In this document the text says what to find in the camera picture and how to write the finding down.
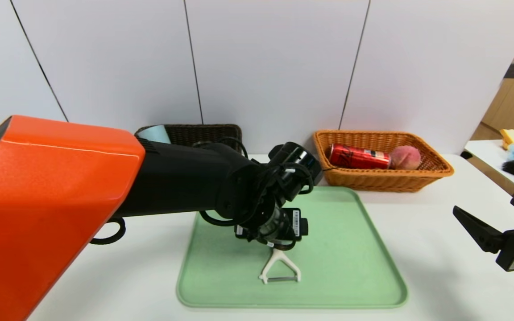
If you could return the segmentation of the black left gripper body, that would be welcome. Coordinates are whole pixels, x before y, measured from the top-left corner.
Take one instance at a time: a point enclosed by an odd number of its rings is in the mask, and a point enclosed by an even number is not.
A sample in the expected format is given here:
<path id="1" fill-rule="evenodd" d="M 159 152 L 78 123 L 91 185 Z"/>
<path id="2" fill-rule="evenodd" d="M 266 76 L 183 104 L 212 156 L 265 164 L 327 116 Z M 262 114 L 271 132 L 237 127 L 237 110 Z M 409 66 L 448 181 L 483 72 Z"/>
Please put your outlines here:
<path id="1" fill-rule="evenodd" d="M 295 246 L 302 240 L 300 209 L 259 209 L 255 217 L 234 227 L 235 237 L 248 242 L 256 241 L 266 246 Z"/>

